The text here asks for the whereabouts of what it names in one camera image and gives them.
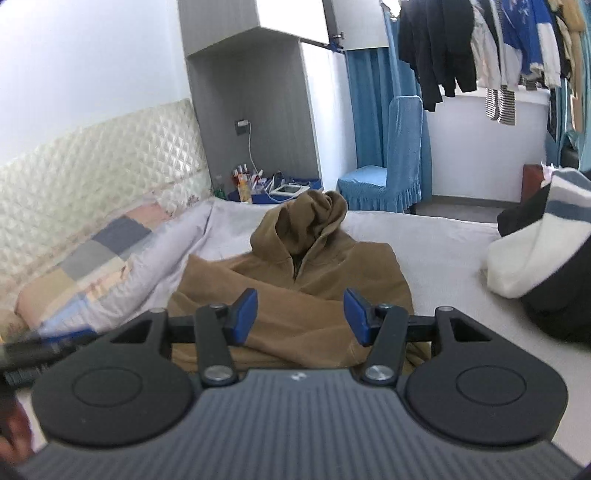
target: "white cabinet door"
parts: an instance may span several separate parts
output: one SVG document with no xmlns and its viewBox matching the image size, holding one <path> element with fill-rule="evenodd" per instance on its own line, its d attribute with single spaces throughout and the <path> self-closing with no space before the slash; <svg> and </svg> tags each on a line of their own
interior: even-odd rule
<svg viewBox="0 0 591 480">
<path fill-rule="evenodd" d="M 332 0 L 337 31 L 345 50 L 388 46 L 380 0 Z"/>
<path fill-rule="evenodd" d="M 318 170 L 325 190 L 357 168 L 353 110 L 345 56 L 301 44 L 314 122 Z"/>
<path fill-rule="evenodd" d="M 328 44 L 322 0 L 256 0 L 263 28 Z"/>
</svg>

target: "brown hoodie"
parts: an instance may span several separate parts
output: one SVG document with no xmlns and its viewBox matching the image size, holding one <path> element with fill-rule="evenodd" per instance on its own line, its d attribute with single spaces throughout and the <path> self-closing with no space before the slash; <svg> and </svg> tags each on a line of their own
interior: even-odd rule
<svg viewBox="0 0 591 480">
<path fill-rule="evenodd" d="M 220 262 L 189 257 L 170 314 L 229 304 L 252 287 L 259 295 L 258 316 L 246 347 L 232 349 L 238 369 L 362 363 L 368 349 L 346 323 L 344 290 L 356 288 L 372 303 L 393 303 L 410 313 L 413 304 L 392 248 L 354 241 L 339 228 L 346 212 L 340 194 L 316 190 L 269 210 L 251 236 L 252 252 Z M 176 345 L 173 358 L 194 371 L 194 346 Z M 411 364 L 426 358 L 428 347 L 409 346 Z"/>
</svg>

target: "blue chair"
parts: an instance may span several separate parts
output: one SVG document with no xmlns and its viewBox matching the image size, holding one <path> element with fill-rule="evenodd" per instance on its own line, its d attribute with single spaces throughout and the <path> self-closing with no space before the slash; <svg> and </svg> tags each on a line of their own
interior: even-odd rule
<svg viewBox="0 0 591 480">
<path fill-rule="evenodd" d="M 367 166 L 339 178 L 337 189 L 349 210 L 404 212 L 421 201 L 423 102 L 400 96 L 388 111 L 387 168 Z"/>
</svg>

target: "circular pad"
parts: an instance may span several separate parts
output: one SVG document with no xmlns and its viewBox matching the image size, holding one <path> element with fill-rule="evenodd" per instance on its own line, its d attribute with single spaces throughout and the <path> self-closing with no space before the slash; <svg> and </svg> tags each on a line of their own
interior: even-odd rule
<svg viewBox="0 0 591 480">
<path fill-rule="evenodd" d="M 520 374 L 501 367 L 474 367 L 461 373 L 457 389 L 468 400 L 483 405 L 508 405 L 525 393 Z"/>
<path fill-rule="evenodd" d="M 119 447 L 153 438 L 193 401 L 187 374 L 143 345 L 91 345 L 48 370 L 33 388 L 44 433 L 62 442 Z"/>
<path fill-rule="evenodd" d="M 509 342 L 444 347 L 410 375 L 405 396 L 430 429 L 481 446 L 550 439 L 567 403 L 559 374 Z"/>
<path fill-rule="evenodd" d="M 98 368 L 74 382 L 74 395 L 92 407 L 116 407 L 131 402 L 142 391 L 142 379 L 123 368 Z"/>
</svg>

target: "white jacket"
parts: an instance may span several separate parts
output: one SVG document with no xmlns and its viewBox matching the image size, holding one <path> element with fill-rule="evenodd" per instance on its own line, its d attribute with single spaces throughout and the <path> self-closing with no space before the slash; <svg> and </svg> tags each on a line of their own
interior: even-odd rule
<svg viewBox="0 0 591 480">
<path fill-rule="evenodd" d="M 501 55 L 499 56 L 501 59 L 501 84 L 507 85 L 509 90 L 516 91 L 521 77 L 521 61 L 523 54 L 521 53 L 521 50 L 517 50 L 504 42 L 499 9 L 497 8 L 495 0 L 490 0 L 490 2 L 492 18 L 495 22 L 497 37 L 499 38 L 499 45 L 501 48 Z"/>
<path fill-rule="evenodd" d="M 496 42 L 486 25 L 483 9 L 478 0 L 471 0 L 471 3 L 474 11 L 474 30 L 470 46 L 476 66 L 476 84 L 480 87 L 500 90 L 501 68 Z"/>
</svg>

